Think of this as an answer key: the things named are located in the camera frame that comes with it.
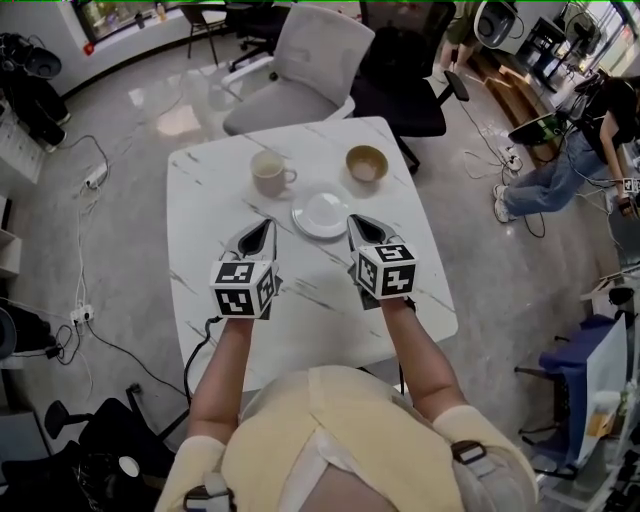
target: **strap buckle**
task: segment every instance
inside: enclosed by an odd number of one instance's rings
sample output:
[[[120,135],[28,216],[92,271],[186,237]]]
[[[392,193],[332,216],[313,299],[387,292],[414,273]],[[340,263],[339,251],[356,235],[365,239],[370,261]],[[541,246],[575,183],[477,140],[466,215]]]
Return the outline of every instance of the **strap buckle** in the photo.
[[[451,445],[453,458],[464,466],[483,459],[487,455],[487,449],[477,441],[458,441]]]

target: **office chair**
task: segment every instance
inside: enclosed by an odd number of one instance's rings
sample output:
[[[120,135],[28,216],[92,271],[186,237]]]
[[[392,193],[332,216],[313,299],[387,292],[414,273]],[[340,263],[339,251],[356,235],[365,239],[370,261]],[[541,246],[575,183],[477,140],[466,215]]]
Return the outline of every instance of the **office chair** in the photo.
[[[197,4],[181,5],[180,10],[187,21],[191,24],[187,59],[191,58],[191,42],[193,40],[193,35],[206,31],[207,36],[209,37],[209,44],[211,45],[211,52],[213,53],[213,60],[217,66],[218,56],[216,55],[216,48],[211,36],[215,33],[219,33],[225,23],[223,19],[220,19],[220,13],[214,10],[207,10],[203,6]]]
[[[160,434],[155,434],[146,424],[134,395],[140,386],[127,388],[130,409],[115,398],[108,398],[94,414],[70,415],[62,402],[53,402],[44,419],[45,430],[56,439],[63,427],[87,422],[78,442],[84,451],[109,453],[114,456],[130,456],[140,466],[142,474],[166,478],[173,464],[174,453],[164,440],[187,417],[180,415]]]
[[[236,31],[238,37],[246,38],[240,45],[240,49],[244,52],[249,46],[255,46],[253,50],[231,63],[230,72],[233,73],[241,62],[261,53],[273,55],[280,32],[282,32],[282,27],[289,14],[288,7],[274,6],[273,3],[225,0],[227,25]]]
[[[442,104],[452,95],[469,101],[460,78],[445,71],[446,89],[436,97],[425,80],[449,22],[453,2],[360,2],[362,22],[376,32],[353,82],[355,117],[383,117],[415,174],[420,161],[402,137],[439,137],[447,131]]]
[[[278,126],[342,119],[353,111],[349,90],[373,32],[337,12],[296,4],[282,29],[274,57],[222,79],[222,87],[241,103],[223,122],[229,135]],[[231,84],[272,65],[280,77],[243,100]]]

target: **yellow shirt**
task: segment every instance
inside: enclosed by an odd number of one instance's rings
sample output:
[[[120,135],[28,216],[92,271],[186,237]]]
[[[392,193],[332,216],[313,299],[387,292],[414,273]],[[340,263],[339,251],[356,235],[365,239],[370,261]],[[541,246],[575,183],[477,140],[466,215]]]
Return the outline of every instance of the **yellow shirt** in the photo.
[[[463,440],[513,454],[537,497],[527,459],[473,407],[450,409],[429,428],[386,383],[353,368],[325,366],[265,387],[247,406],[228,446],[206,437],[187,439],[156,510],[182,510],[184,495],[202,485],[206,473],[221,470],[238,511],[277,512],[298,455],[318,427],[350,453],[374,489],[401,512],[464,510],[450,449]]]

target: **woman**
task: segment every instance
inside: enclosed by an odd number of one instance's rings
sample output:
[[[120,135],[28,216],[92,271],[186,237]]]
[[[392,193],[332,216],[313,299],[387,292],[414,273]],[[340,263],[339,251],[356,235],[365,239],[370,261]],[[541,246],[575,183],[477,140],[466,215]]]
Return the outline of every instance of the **woman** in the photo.
[[[381,301],[381,309],[413,408],[368,373],[328,366],[276,379],[239,421],[253,321],[227,320],[156,510],[203,508],[203,482],[204,494],[222,489],[216,499],[231,500],[239,511],[534,510],[537,487],[527,460],[467,405],[413,309],[403,299]],[[454,457],[471,462],[461,447],[468,443],[452,446],[459,441],[477,441],[491,460],[498,457],[505,471],[498,494],[503,498],[511,485],[521,502],[476,506],[452,465]],[[484,464],[488,456],[480,458]]]
[[[589,121],[576,123],[558,158],[513,180],[509,186],[493,188],[498,221],[506,223],[523,215],[561,210],[585,177],[595,176],[605,166],[615,180],[612,182],[618,191],[620,211],[625,216],[631,215],[631,201],[623,187],[629,171],[621,144],[636,137],[639,92],[640,77],[608,79],[593,116]]]

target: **cup handle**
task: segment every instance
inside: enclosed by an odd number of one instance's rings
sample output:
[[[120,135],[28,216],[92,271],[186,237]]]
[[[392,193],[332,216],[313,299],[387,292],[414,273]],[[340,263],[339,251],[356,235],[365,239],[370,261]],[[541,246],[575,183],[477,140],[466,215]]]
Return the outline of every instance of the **cup handle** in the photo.
[[[298,173],[293,169],[285,169],[284,173],[285,173],[285,181],[287,183],[293,183],[298,179]],[[291,179],[287,178],[287,173],[291,175]]]

